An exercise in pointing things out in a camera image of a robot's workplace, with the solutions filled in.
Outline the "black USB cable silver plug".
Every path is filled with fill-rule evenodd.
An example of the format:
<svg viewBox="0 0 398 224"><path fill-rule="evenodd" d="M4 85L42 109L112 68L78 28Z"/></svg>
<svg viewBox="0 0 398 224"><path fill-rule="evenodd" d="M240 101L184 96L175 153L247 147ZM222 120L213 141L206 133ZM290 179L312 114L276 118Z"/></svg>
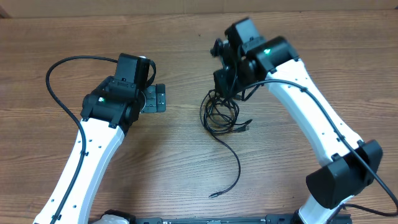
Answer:
<svg viewBox="0 0 398 224"><path fill-rule="evenodd" d="M239 106L233 101L224 101L215 90L209 90L200 106L200 121L211 134L232 133L238 128Z"/></svg>

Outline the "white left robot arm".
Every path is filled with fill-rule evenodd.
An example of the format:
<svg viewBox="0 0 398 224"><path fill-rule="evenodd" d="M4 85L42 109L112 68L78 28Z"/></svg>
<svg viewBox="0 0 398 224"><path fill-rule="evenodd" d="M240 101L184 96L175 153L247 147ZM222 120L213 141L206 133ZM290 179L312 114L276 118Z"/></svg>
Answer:
<svg viewBox="0 0 398 224"><path fill-rule="evenodd" d="M155 62L143 56L120 54L113 60L116 73L106 77L82 103L78 119L55 95L50 75L64 58L47 71L45 83L55 102L78 126L70 157L48 202L34 223L88 223L104 173L133 122L141 113L166 110L165 85L153 84Z"/></svg>

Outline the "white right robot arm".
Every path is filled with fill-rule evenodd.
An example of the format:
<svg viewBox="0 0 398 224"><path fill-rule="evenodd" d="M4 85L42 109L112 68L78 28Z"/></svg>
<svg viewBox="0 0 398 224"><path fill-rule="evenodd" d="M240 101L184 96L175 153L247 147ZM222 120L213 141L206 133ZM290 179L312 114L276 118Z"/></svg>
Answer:
<svg viewBox="0 0 398 224"><path fill-rule="evenodd" d="M375 140L364 142L338 116L318 90L297 51L284 37L267 40L249 18L225 30L211 55L222 68L213 74L215 87L209 92L204 126L212 133L245 131L247 123L221 114L217 106L235 110L265 86L286 108L312 146L320 168L309 174L307 201L294 213L269 214L266 223L351 223L341 209L351 198L376 180L382 148Z"/></svg>

